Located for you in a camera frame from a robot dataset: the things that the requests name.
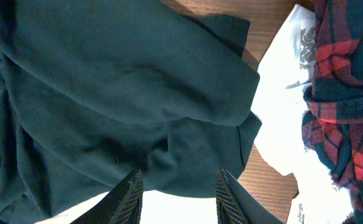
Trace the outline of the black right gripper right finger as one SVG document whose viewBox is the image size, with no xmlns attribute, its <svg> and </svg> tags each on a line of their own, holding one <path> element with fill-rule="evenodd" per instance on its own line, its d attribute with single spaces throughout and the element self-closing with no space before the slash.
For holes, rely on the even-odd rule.
<svg viewBox="0 0 363 224">
<path fill-rule="evenodd" d="M 217 172 L 215 196 L 218 224 L 283 224 L 226 169 Z"/>
</svg>

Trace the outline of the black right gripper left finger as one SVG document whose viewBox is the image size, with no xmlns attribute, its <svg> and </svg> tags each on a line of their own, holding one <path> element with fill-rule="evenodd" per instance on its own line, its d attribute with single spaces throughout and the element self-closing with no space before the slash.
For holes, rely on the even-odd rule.
<svg viewBox="0 0 363 224">
<path fill-rule="evenodd" d="M 143 207 L 143 178 L 132 170 L 93 208 L 71 224 L 140 224 Z"/>
</svg>

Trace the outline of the black polo shirt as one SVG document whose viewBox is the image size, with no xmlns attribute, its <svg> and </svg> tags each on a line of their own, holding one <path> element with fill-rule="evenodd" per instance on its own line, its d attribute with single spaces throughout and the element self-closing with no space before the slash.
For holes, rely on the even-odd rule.
<svg viewBox="0 0 363 224">
<path fill-rule="evenodd" d="M 260 120 L 250 23 L 160 1 L 0 0 L 0 223 L 110 191 L 211 198 L 244 171 Z"/>
</svg>

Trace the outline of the red navy plaid shirt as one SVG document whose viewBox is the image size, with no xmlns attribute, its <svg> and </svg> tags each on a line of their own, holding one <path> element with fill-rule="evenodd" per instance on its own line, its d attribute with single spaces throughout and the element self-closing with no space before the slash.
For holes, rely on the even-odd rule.
<svg viewBox="0 0 363 224">
<path fill-rule="evenodd" d="M 316 64 L 304 92 L 302 138 L 347 188 L 363 223 L 363 0 L 314 2 Z"/>
</svg>

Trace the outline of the white patterned cloth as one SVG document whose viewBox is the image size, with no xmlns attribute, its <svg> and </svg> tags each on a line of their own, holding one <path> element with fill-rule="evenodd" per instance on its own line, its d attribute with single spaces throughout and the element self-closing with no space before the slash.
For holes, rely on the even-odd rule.
<svg viewBox="0 0 363 224">
<path fill-rule="evenodd" d="M 296 5 L 258 66 L 253 111 L 262 127 L 255 139 L 260 155 L 281 174 L 294 174 L 299 195 L 288 223 L 340 223 L 352 217 L 349 191 L 331 180 L 331 171 L 300 138 L 303 92 L 314 71 L 314 14 Z"/>
</svg>

